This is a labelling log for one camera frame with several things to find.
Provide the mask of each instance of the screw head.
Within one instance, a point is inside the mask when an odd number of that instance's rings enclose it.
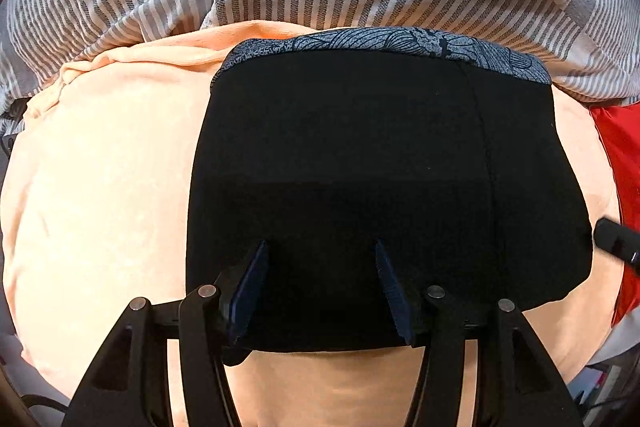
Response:
[[[198,288],[198,295],[200,297],[212,297],[213,295],[216,294],[217,291],[218,291],[218,288],[216,288],[212,284],[205,284],[203,286],[200,286],[200,288]]]
[[[446,292],[442,286],[433,285],[427,288],[427,295],[432,299],[442,299],[446,295]]]
[[[146,306],[146,299],[144,297],[136,297],[135,299],[132,299],[131,302],[129,303],[129,308],[131,308],[134,311],[141,310],[145,306]]]
[[[500,299],[498,301],[498,308],[500,308],[503,312],[512,312],[514,311],[514,309],[516,309],[516,305],[509,299]]]

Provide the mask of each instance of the orange blanket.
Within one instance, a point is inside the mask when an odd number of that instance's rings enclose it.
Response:
[[[184,296],[191,165],[210,79],[226,53],[246,38],[309,32],[248,22],[119,48],[65,65],[31,100],[0,200],[4,287],[24,358],[67,396],[130,299]],[[554,99],[592,223],[618,219],[589,112],[555,88]],[[582,285],[527,312],[566,380],[609,333],[622,272],[596,252]],[[421,354],[252,353],[227,374],[245,427],[392,427],[403,424]],[[175,424],[185,426],[176,344],[169,364]],[[473,349],[466,370],[475,371]],[[473,387],[465,382],[460,426],[470,423]]]

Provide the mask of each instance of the patterned fabric trim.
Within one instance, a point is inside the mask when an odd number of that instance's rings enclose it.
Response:
[[[485,70],[551,84],[548,71],[533,55],[440,30],[387,27],[328,30],[284,40],[247,39],[229,52],[211,86],[224,71],[251,58],[312,50],[369,50],[461,60]]]

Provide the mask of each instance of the black cable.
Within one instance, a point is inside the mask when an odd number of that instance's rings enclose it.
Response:
[[[621,396],[619,398],[610,398],[608,400],[604,400],[598,403],[594,403],[593,405],[591,405],[590,407],[587,407],[587,411],[590,411],[591,409],[596,409],[596,407],[602,407],[603,405],[610,405],[612,403],[616,403],[616,402],[622,402],[625,400],[628,400],[630,398],[633,398],[634,396],[631,394],[627,394],[626,396]]]
[[[43,407],[55,409],[61,413],[66,413],[66,410],[68,409],[66,405],[47,396],[40,396],[39,394],[25,394],[21,397],[21,400],[28,408],[31,408],[34,405],[41,405]]]

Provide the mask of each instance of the red fabric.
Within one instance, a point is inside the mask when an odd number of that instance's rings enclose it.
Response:
[[[592,108],[591,116],[609,156],[618,190],[621,221],[631,229],[640,230],[640,103]],[[638,305],[640,277],[625,266],[613,325]]]

